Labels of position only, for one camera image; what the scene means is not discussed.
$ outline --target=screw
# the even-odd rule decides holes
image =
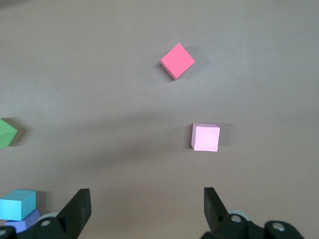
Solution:
[[[0,230],[0,236],[4,235],[6,233],[5,229]]]
[[[285,230],[285,227],[281,223],[273,223],[273,228],[280,232]]]
[[[231,220],[235,223],[241,223],[241,218],[238,215],[232,215]]]
[[[45,226],[49,225],[50,223],[51,223],[50,220],[45,220],[45,221],[43,221],[43,222],[41,223],[41,226],[42,226],[42,227],[45,227]]]

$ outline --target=blue block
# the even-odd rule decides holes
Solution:
[[[0,199],[0,219],[22,221],[35,209],[36,192],[17,189]]]
[[[26,218],[23,219],[22,221],[8,220],[4,223],[4,225],[15,227],[15,232],[20,233],[32,227],[39,218],[40,218],[39,209],[35,209],[32,213],[26,216]]]

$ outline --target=pink cube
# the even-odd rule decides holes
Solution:
[[[169,72],[169,74],[176,80],[184,73],[192,64],[194,59],[179,43],[177,44],[165,57],[160,61],[161,65]]]
[[[217,152],[220,127],[214,124],[193,123],[191,146],[195,151]]]

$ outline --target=foam block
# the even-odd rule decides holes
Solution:
[[[0,148],[9,146],[17,130],[0,119]]]
[[[39,218],[40,218],[39,209],[35,209],[28,216],[26,216],[26,218],[23,219],[22,221],[8,220],[4,224],[6,226],[15,227],[16,233],[20,233],[20,232],[25,231],[28,228],[32,227]]]
[[[220,128],[214,124],[193,123],[191,146],[195,151],[217,152]]]
[[[15,190],[0,199],[0,219],[22,221],[35,209],[36,192]]]
[[[176,80],[184,73],[192,64],[194,59],[179,43],[160,61],[161,65]]]

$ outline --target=stacked blocks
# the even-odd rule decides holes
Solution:
[[[0,199],[0,219],[22,221],[35,209],[36,192],[15,190]]]
[[[9,146],[17,130],[0,119],[0,148]]]
[[[192,64],[194,59],[179,43],[177,44],[165,57],[160,61],[161,65],[168,71],[168,73],[176,80],[184,71],[186,71]]]
[[[214,124],[194,123],[191,146],[195,151],[217,152],[220,128]]]
[[[20,233],[32,227],[39,218],[40,218],[39,209],[35,209],[32,213],[26,216],[26,218],[23,219],[22,221],[8,220],[4,224],[6,226],[15,227],[15,232]]]

